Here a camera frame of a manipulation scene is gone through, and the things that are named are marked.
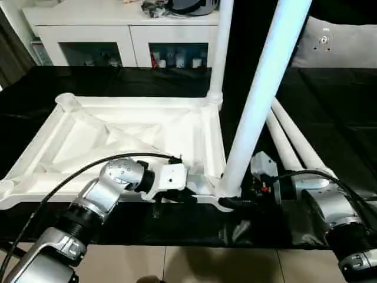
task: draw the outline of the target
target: black plastic sheet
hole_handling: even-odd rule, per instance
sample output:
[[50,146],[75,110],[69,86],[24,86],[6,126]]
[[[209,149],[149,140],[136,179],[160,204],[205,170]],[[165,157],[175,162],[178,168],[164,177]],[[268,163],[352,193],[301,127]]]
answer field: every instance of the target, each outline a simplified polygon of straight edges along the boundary
[[[288,69],[278,99],[324,162],[366,198],[377,190],[377,112],[375,70]],[[37,67],[0,96],[0,175],[4,176],[54,108],[64,92],[77,96],[203,97],[210,72],[114,68]],[[220,112],[224,148],[228,154],[247,96],[247,84],[224,87]],[[256,152],[265,151],[282,165],[272,139],[263,129]],[[243,190],[251,188],[247,172]],[[0,211],[0,241],[11,241],[36,203]],[[68,204],[49,203],[23,241],[35,241],[55,223]],[[154,218],[159,210],[160,217]],[[309,208],[294,200],[281,207],[265,203],[258,211],[221,213],[211,205],[120,203],[98,244],[195,245],[264,248],[326,248],[323,231]]]

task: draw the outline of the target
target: floor tile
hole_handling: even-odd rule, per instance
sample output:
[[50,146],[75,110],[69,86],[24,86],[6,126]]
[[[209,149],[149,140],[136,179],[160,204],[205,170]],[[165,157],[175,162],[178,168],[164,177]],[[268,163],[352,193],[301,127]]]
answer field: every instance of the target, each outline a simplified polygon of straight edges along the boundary
[[[18,247],[23,249],[24,251],[28,251],[31,246],[32,246],[31,243],[20,243],[18,245]],[[0,251],[0,265],[2,264],[2,261],[4,260],[5,256],[6,256],[6,253],[3,251]],[[17,262],[18,262],[18,258],[12,257],[11,261],[9,262],[8,269],[6,270],[5,277],[8,274],[8,272],[17,264]]]
[[331,251],[278,251],[286,283],[344,283]]
[[93,245],[76,272],[83,283],[135,283],[142,277],[162,278],[164,256],[164,246]]
[[166,283],[283,283],[275,250],[167,247]]

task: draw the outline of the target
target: white wall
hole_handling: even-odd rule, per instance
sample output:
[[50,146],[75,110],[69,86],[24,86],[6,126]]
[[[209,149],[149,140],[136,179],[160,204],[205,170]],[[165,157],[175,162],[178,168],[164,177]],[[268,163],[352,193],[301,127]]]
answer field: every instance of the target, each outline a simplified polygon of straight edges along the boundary
[[32,49],[30,42],[34,35],[30,29],[29,23],[26,21],[22,8],[32,3],[32,0],[0,0],[0,8],[3,10],[7,20],[19,36],[21,42],[29,51],[35,62],[38,62],[37,56]]

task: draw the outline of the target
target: white pipe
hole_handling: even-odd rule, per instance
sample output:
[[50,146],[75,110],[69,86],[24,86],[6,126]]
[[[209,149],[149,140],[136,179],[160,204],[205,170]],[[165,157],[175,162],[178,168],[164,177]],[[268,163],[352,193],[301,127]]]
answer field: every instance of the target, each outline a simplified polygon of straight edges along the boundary
[[209,103],[216,103],[221,107],[223,102],[223,81],[228,51],[230,26],[232,23],[234,0],[220,2],[220,22],[217,32],[216,50],[212,65],[210,89],[207,93]]
[[279,0],[217,194],[239,196],[241,182],[295,48],[312,0]]
[[335,174],[326,167],[322,159],[318,156],[314,148],[310,145],[305,136],[301,133],[295,122],[289,117],[283,106],[274,100],[272,104],[272,110],[275,113],[277,119],[281,123],[284,131],[288,135],[289,140],[300,155],[302,161],[308,169],[319,169],[328,172],[332,176]]
[[274,112],[270,112],[266,120],[272,140],[276,146],[277,152],[286,170],[301,171],[303,167],[300,160],[297,158],[290,142],[285,135],[279,121]]

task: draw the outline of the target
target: shelf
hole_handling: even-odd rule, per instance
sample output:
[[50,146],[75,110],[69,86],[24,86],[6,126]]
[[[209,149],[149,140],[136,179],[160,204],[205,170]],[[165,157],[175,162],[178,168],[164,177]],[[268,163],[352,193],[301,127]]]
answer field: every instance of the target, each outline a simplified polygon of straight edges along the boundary
[[53,8],[28,7],[24,14],[32,26],[44,25],[218,25],[219,12],[201,17],[167,16],[152,19],[141,1],[65,0]]

